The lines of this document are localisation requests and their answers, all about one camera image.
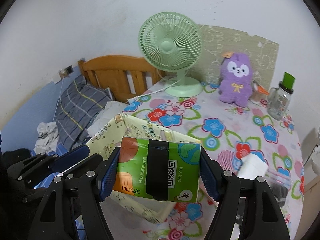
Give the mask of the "green desk fan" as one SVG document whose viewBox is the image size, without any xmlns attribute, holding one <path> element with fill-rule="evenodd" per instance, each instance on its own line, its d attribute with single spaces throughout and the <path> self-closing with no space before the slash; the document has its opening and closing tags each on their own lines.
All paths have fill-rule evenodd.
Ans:
<svg viewBox="0 0 320 240">
<path fill-rule="evenodd" d="M 193 20 L 176 12 L 157 13 L 141 26 L 138 45 L 149 64 L 176 74 L 164 85 L 167 94 L 189 98 L 202 92 L 200 82 L 187 76 L 202 53 L 200 30 Z"/>
</svg>

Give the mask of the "white cloth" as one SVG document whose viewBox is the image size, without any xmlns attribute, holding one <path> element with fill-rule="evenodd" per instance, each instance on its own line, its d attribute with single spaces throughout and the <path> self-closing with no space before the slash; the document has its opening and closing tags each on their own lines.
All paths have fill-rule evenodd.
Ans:
<svg viewBox="0 0 320 240">
<path fill-rule="evenodd" d="M 55 152 L 59 143 L 59 131 L 56 122 L 39 123 L 37 127 L 38 139 L 35 142 L 36 154 Z"/>
<path fill-rule="evenodd" d="M 268 165 L 257 155 L 250 153 L 242 158 L 242 166 L 237 176 L 243 179 L 255 180 L 256 177 L 263 177 L 268 170 Z"/>
</svg>

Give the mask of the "yellow cartoon storage box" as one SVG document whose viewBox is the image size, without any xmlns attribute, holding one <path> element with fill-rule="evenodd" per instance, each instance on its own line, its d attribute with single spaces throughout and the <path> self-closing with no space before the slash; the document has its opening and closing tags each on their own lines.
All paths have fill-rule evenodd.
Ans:
<svg viewBox="0 0 320 240">
<path fill-rule="evenodd" d="M 161 223 L 176 203 L 199 194 L 199 140 L 164 126 L 117 114 L 87 146 L 107 160 L 119 151 L 111 199 L 151 223 Z"/>
</svg>

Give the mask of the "white crumpled cloth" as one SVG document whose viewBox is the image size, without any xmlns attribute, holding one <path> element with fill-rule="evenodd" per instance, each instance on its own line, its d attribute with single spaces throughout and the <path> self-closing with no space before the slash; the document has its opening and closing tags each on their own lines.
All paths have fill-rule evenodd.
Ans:
<svg viewBox="0 0 320 240">
<path fill-rule="evenodd" d="M 38 139 L 35 142 L 36 154 L 55 152 L 59 143 L 59 131 L 56 122 L 39 123 L 37 127 Z"/>
</svg>

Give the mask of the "purple plush toy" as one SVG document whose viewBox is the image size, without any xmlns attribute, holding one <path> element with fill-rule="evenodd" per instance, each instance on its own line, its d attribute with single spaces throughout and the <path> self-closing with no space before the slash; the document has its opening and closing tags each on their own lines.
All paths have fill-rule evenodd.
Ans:
<svg viewBox="0 0 320 240">
<path fill-rule="evenodd" d="M 253 93 L 253 68 L 249 56 L 244 53 L 225 52 L 220 67 L 220 101 L 247 107 Z"/>
</svg>

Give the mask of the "beige cartoon board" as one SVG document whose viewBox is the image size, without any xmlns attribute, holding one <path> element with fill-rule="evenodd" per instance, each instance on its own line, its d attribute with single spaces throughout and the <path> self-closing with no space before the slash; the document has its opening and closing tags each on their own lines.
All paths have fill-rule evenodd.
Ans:
<svg viewBox="0 0 320 240">
<path fill-rule="evenodd" d="M 240 30 L 199 25 L 202 38 L 202 54 L 187 75 L 206 83 L 220 83 L 220 65 L 223 54 L 243 53 L 249 57 L 253 68 L 253 80 L 265 89 L 270 88 L 278 56 L 279 44 L 267 38 L 249 35 Z"/>
</svg>

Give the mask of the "wall socket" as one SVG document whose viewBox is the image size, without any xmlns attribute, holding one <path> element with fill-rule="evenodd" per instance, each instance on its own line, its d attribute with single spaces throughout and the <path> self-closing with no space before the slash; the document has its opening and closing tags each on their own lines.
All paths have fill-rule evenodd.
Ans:
<svg viewBox="0 0 320 240">
<path fill-rule="evenodd" d="M 70 75 L 72 72 L 74 72 L 72 65 L 63 68 L 59 71 L 59 76 L 61 77 L 61 79 L 64 79 L 65 77 L 67 77 L 68 75 Z"/>
</svg>

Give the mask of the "grey plaid pillow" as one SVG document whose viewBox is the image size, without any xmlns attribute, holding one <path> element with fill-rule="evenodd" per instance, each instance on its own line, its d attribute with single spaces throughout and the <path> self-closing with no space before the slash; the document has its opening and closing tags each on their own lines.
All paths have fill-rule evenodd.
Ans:
<svg viewBox="0 0 320 240">
<path fill-rule="evenodd" d="M 94 87 L 84 76 L 75 78 L 57 102 L 54 121 L 60 142 L 71 150 L 88 140 L 86 129 L 113 95 L 110 90 Z"/>
</svg>

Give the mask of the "glass jar green lid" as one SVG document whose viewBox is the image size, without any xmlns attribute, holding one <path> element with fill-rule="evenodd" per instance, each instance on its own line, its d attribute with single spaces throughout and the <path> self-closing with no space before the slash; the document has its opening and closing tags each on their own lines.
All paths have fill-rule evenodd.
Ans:
<svg viewBox="0 0 320 240">
<path fill-rule="evenodd" d="M 285 72 L 278 87 L 272 87 L 269 90 L 267 96 L 267 112 L 272 118 L 278 121 L 282 119 L 289 106 L 294 83 L 295 77 Z"/>
</svg>

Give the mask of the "floral tablecloth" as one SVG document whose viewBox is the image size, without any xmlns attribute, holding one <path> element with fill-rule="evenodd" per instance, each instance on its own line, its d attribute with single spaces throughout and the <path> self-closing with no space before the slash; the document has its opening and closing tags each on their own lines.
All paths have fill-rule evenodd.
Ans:
<svg viewBox="0 0 320 240">
<path fill-rule="evenodd" d="M 291 189 L 277 188 L 276 198 L 294 238 L 302 215 L 304 168 L 291 116 L 274 120 L 265 101 L 245 108 L 222 103 L 216 85 L 204 84 L 201 94 L 187 99 L 159 89 L 160 85 L 152 87 L 124 113 L 202 141 L 210 157 L 226 170 L 237 172 L 242 158 L 253 153 L 269 170 L 289 176 Z M 195 204 L 176 204 L 161 224 L 148 222 L 112 199 L 102 207 L 115 239 L 203 239 L 216 211 L 216 204 L 203 191 Z"/>
</svg>

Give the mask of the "cotton swab container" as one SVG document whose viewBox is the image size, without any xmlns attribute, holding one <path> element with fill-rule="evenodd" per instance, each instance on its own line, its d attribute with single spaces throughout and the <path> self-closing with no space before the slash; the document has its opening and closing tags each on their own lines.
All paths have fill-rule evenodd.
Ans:
<svg viewBox="0 0 320 240">
<path fill-rule="evenodd" d="M 253 93 L 249 98 L 250 102 L 253 104 L 258 104 L 261 99 L 266 99 L 269 92 L 263 86 L 261 86 L 257 81 L 253 81 Z"/>
</svg>

